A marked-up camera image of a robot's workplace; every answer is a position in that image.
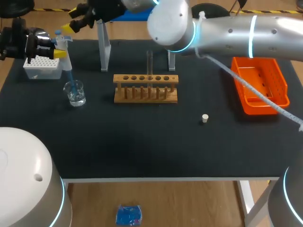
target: small white bottle cap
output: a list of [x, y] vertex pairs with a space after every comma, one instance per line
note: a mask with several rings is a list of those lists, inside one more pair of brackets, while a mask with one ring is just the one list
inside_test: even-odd
[[207, 114], [203, 114], [203, 115], [202, 115], [202, 122], [203, 122], [203, 123], [206, 123], [207, 120], [208, 120], [208, 115], [207, 115]]

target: orange plastic tray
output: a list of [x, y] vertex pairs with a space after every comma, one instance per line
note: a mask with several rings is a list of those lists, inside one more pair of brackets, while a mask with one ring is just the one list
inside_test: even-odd
[[[234, 57], [232, 71], [278, 106], [282, 108], [289, 106], [287, 83], [275, 59]], [[235, 80], [235, 84], [246, 114], [277, 114], [275, 109], [264, 103], [240, 82]]]

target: blue packet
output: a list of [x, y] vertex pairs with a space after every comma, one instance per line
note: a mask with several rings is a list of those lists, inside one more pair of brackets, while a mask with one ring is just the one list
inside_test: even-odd
[[119, 206], [116, 224], [119, 226], [139, 226], [142, 221], [140, 206]]

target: test tube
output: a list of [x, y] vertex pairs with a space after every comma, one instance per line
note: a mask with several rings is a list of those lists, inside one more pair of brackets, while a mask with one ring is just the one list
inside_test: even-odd
[[152, 51], [148, 51], [147, 52], [147, 79], [148, 80], [152, 80], [152, 60], [153, 60], [153, 56], [152, 56]]

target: floor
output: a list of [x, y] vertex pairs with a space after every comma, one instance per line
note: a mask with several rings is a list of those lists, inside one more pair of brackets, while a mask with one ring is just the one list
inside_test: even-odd
[[[195, 5], [211, 2], [230, 8], [234, 0], [191, 0]], [[35, 0], [36, 8], [71, 9], [79, 0]], [[296, 10], [295, 0], [248, 0], [245, 9]], [[70, 21], [66, 13], [32, 12], [24, 17], [27, 26], [42, 27], [50, 34]], [[3, 26], [10, 20], [3, 20]], [[114, 22], [107, 25], [111, 39], [149, 39], [145, 22]], [[74, 39], [96, 39], [96, 29], [85, 28]], [[0, 61], [0, 87], [13, 60]], [[303, 63], [293, 62], [303, 83]], [[242, 227], [243, 215], [234, 182], [175, 183], [89, 183], [69, 188], [73, 206], [72, 227], [115, 226], [119, 204], [141, 205], [143, 227]], [[267, 186], [266, 181], [250, 182], [256, 201]], [[268, 227], [265, 219], [259, 227]]]

